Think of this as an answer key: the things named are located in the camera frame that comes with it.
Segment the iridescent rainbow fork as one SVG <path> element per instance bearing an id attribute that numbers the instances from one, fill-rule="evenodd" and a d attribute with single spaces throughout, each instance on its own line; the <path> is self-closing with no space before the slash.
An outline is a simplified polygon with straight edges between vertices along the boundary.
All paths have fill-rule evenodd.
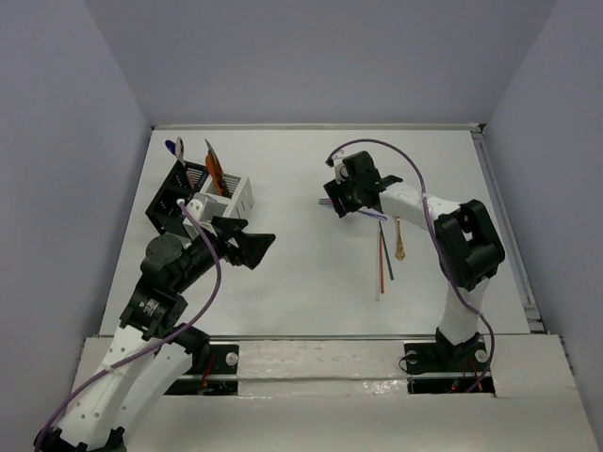
<path id="1" fill-rule="evenodd" d="M 318 200 L 318 205 L 334 207 L 333 202 L 328 198 L 320 198 Z M 357 211 L 357 214 L 361 214 L 363 216 L 370 217 L 370 218 L 375 218 L 375 219 L 381 220 L 381 221 L 387 221 L 387 216 L 374 212 L 374 211 L 371 211 L 371 210 L 367 210 L 367 209 L 360 209 Z"/>

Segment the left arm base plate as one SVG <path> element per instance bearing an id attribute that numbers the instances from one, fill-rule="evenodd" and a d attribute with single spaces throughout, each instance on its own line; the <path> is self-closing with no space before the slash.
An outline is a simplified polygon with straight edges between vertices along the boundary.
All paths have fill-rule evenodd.
<path id="1" fill-rule="evenodd" d="M 211 343 L 207 357 L 194 362 L 166 391 L 166 396 L 236 396 L 239 344 Z"/>

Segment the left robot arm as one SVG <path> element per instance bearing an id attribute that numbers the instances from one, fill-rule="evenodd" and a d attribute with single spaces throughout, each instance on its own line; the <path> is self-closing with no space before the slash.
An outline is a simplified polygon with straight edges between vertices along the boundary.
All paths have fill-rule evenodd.
<path id="1" fill-rule="evenodd" d="M 220 264 L 256 268 L 275 234 L 247 234 L 248 222 L 215 217 L 189 244 L 161 234 L 146 247 L 141 275 L 96 373 L 38 433 L 37 451 L 124 451 L 143 419 L 187 371 L 211 360 L 210 337 L 183 323 L 184 292 Z"/>

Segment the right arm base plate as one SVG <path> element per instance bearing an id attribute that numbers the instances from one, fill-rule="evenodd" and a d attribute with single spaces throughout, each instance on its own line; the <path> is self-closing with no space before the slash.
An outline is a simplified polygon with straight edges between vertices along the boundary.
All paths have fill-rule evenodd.
<path id="1" fill-rule="evenodd" d="M 410 395 L 459 395 L 496 393 L 491 372 L 486 369 L 489 353 L 483 341 L 461 358 L 446 362 L 436 356 L 436 344 L 411 342 L 404 345 L 399 369 L 406 376 Z"/>

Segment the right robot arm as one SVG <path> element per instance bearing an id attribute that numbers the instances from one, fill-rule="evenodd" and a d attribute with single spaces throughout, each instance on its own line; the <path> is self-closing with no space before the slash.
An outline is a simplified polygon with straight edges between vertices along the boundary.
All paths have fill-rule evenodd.
<path id="1" fill-rule="evenodd" d="M 334 178 L 324 189 L 342 218 L 365 207 L 427 231 L 448 281 L 448 292 L 434 342 L 414 363 L 450 370 L 478 348 L 483 296 L 505 260 L 505 250 L 482 202 L 452 202 L 430 195 L 418 166 L 414 161 L 409 164 L 416 173 L 418 189 L 398 176 L 381 176 L 366 151 L 332 155 L 326 165 L 334 170 Z"/>

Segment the pink-handled silver spoon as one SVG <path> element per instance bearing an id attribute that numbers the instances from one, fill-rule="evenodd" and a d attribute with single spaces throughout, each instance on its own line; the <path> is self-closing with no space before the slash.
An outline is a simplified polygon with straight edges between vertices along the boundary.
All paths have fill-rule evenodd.
<path id="1" fill-rule="evenodd" d="M 178 162 L 182 165 L 185 175 L 187 176 L 187 181 L 189 184 L 189 187 L 191 189 L 194 188 L 194 182 L 192 179 L 191 174 L 188 171 L 187 168 L 187 162 L 185 160 L 185 148 L 184 148 L 184 141 L 182 140 L 181 137 L 178 137 L 175 141 L 175 145 L 174 145 L 174 151 L 175 151 L 175 157 L 178 160 Z"/>

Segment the black-handled steel knife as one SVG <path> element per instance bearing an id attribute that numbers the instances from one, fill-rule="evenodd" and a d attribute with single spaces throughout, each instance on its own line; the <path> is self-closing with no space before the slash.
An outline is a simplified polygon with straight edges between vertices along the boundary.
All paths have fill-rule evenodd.
<path id="1" fill-rule="evenodd" d="M 214 147 L 212 146 L 212 144 L 210 143 L 210 141 L 208 139 L 205 139 L 204 143 L 207 148 L 207 154 L 205 157 L 205 165 L 208 168 L 213 168 L 214 170 L 221 170 L 220 160 L 218 158 L 218 155 L 217 155 Z"/>

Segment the purple long spoon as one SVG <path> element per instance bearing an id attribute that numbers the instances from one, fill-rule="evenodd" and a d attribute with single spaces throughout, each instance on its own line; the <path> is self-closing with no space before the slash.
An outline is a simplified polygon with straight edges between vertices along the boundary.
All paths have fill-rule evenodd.
<path id="1" fill-rule="evenodd" d="M 166 140 L 165 146 L 172 155 L 175 155 L 175 142 L 174 141 Z"/>

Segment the orange-handled knife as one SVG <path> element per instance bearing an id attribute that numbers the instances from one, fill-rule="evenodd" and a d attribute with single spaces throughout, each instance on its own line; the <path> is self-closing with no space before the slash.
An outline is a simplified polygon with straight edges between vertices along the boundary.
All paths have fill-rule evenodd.
<path id="1" fill-rule="evenodd" d="M 213 180 L 213 184 L 214 187 L 216 189 L 217 194 L 220 196 L 220 189 L 218 188 L 218 180 L 219 179 L 224 179 L 223 176 L 223 171 L 221 170 L 214 170 L 213 168 L 207 168 L 207 171 L 209 173 L 209 175 L 211 176 L 212 180 Z"/>

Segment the gold green-handled knife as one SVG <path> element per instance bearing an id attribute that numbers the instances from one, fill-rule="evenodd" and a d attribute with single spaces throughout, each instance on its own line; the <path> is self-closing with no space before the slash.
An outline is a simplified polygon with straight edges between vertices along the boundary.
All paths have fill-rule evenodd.
<path id="1" fill-rule="evenodd" d="M 230 189 L 224 179 L 218 180 L 218 188 L 220 189 L 220 195 L 224 198 L 230 199 L 232 197 Z"/>

